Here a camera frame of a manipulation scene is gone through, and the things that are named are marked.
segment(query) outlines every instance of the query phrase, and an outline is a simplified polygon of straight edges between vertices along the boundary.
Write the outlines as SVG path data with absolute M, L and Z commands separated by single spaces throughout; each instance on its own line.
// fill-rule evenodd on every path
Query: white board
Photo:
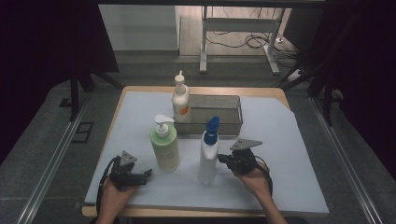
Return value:
M 239 136 L 221 136 L 219 153 L 231 154 L 238 139 L 262 141 L 255 155 L 270 167 L 273 198 L 282 212 L 328 214 L 329 209 L 309 160 L 294 114 L 275 98 L 241 96 L 244 123 Z M 153 169 L 146 186 L 129 201 L 133 205 L 233 211 L 261 211 L 257 200 L 223 163 L 210 186 L 197 177 L 200 135 L 179 135 L 180 165 L 172 173 L 160 170 L 149 141 L 154 117 L 173 117 L 172 93 L 126 92 L 104 151 L 99 159 L 86 203 L 96 202 L 100 178 L 112 158 L 123 150 L 137 157 L 133 173 Z

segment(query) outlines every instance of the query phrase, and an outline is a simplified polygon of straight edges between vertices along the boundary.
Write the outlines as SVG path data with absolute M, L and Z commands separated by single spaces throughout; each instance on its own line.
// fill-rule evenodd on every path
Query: human hand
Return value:
M 107 178 L 103 185 L 100 213 L 96 224 L 112 224 L 137 189 L 138 186 L 133 186 L 125 191 L 119 191 L 114 183 Z
M 264 163 L 260 161 L 257 163 L 269 173 L 270 169 Z M 233 175 L 238 177 L 244 183 L 247 190 L 256 198 L 259 196 L 271 197 L 268 181 L 259 169 L 255 168 L 247 175 L 240 175 L 237 172 L 233 172 Z

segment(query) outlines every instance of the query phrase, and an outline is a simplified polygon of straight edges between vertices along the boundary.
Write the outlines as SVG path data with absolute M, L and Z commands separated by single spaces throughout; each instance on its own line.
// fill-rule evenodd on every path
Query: pump dispenser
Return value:
M 190 88 L 184 84 L 182 71 L 175 76 L 175 91 L 172 97 L 175 121 L 179 123 L 191 122 Z
M 165 115 L 157 115 L 154 120 L 157 126 L 151 130 L 149 139 L 155 157 L 163 171 L 172 172 L 180 164 L 177 131 L 173 125 L 174 120 Z
M 219 117 L 213 117 L 206 124 L 206 131 L 201 139 L 201 158 L 198 179 L 204 185 L 210 185 L 216 174 L 216 162 L 219 152 Z

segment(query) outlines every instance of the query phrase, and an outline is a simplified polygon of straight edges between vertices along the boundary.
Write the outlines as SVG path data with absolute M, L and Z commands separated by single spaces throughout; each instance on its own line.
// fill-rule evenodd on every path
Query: pump bottle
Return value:
M 204 185 L 210 185 L 216 174 L 216 162 L 219 152 L 219 117 L 213 117 L 206 124 L 206 131 L 201 139 L 201 158 L 199 161 L 198 179 Z
M 180 164 L 178 153 L 177 131 L 170 119 L 164 115 L 155 116 L 155 122 L 158 124 L 149 134 L 152 147 L 158 165 L 165 172 L 176 170 Z
M 175 76 L 175 91 L 172 97 L 172 105 L 174 108 L 175 122 L 190 123 L 190 88 L 184 84 L 182 71 Z

